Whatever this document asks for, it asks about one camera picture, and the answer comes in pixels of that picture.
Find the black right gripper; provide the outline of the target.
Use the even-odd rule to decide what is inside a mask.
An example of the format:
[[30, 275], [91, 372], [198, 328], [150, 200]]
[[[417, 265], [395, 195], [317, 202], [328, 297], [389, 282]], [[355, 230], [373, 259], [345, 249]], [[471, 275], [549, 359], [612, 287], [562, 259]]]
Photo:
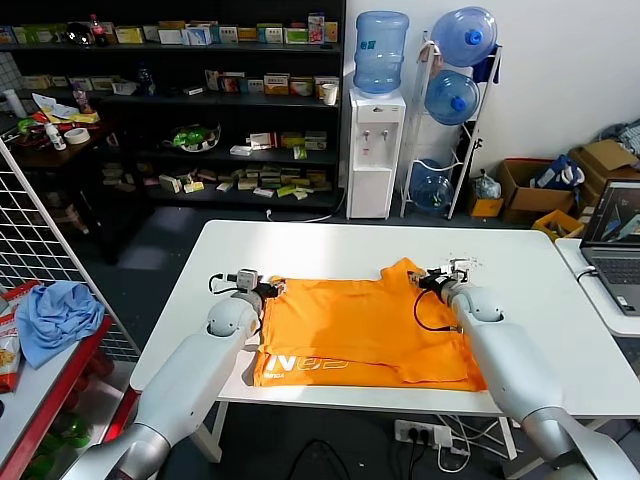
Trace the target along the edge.
[[443, 274], [429, 274], [423, 270], [412, 270], [407, 272], [410, 284], [418, 289], [441, 293], [443, 287], [449, 282], [449, 277]]

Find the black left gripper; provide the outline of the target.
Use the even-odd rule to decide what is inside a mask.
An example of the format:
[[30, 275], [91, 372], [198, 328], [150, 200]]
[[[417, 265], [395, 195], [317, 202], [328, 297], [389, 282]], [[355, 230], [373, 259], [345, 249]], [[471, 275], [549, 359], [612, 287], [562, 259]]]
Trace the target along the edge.
[[253, 292], [259, 295], [262, 300], [277, 298], [286, 292], [287, 287], [285, 285], [285, 278], [272, 276], [269, 283], [259, 282], [253, 289]]

